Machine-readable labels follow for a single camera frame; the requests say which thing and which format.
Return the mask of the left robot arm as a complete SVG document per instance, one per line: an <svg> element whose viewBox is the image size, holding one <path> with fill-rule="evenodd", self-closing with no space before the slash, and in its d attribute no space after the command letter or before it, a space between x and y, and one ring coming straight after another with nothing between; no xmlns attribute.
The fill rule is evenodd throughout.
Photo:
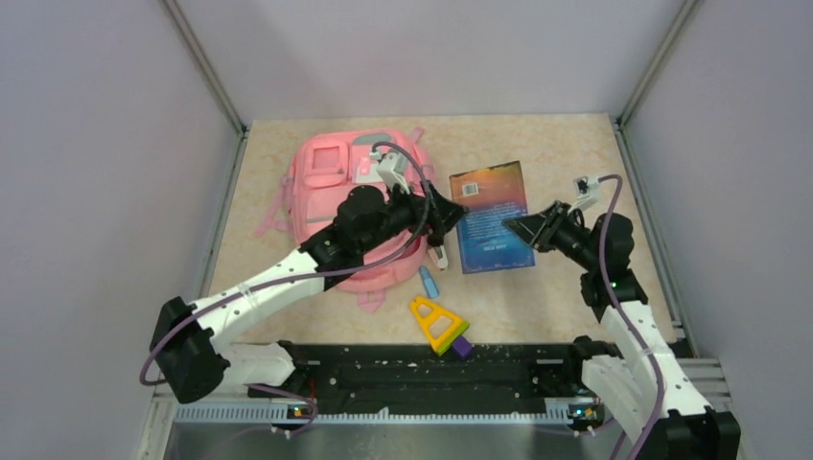
<svg viewBox="0 0 813 460"><path fill-rule="evenodd" d="M396 185L387 193L358 186L337 206L333 221L283 260L219 294L191 303L181 297L159 310L144 364L157 365L179 403L211 394L232 363L226 347L239 335L296 301L328 291L362 270L386 264L397 252L366 263L370 251L408 232L439 243L467 214L432 184L415 195Z"/></svg>

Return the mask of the pink student backpack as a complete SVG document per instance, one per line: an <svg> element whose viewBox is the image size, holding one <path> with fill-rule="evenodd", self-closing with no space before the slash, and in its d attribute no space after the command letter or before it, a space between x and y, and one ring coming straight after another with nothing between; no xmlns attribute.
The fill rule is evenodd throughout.
<svg viewBox="0 0 813 460"><path fill-rule="evenodd" d="M372 185L386 191L376 172L377 162L369 157L377 142L395 143L407 150L422 166L425 176L434 179L430 156L420 145L421 127L404 134L395 129L370 129L317 135L304 142L281 179L277 197L266 210L253 236L261 238L276 229L291 233L297 243L326 227L337 214L337 206L352 189ZM353 275L337 288L355 293L359 307L377 310L385 290L415 275L423 264L429 245L425 236L415 241L398 259Z"/></svg>

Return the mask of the colourful thin book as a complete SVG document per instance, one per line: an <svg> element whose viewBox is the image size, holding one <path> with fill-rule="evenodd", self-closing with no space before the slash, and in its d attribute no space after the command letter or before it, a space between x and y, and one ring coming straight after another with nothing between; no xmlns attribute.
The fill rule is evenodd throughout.
<svg viewBox="0 0 813 460"><path fill-rule="evenodd" d="M535 265L533 250L503 222L527 214L519 161L449 176L452 200L468 208L455 226L465 275Z"/></svg>

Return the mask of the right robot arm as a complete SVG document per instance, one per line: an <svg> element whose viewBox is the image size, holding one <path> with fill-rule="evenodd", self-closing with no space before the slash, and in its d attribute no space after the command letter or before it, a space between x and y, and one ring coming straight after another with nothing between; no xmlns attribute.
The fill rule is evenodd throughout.
<svg viewBox="0 0 813 460"><path fill-rule="evenodd" d="M556 201L503 225L536 251L557 251L583 268L582 298L612 341L576 339L562 381L571 393L593 392L604 403L632 445L630 458L736 458L738 421L691 381L629 266L632 221L605 213L589 229L580 211Z"/></svg>

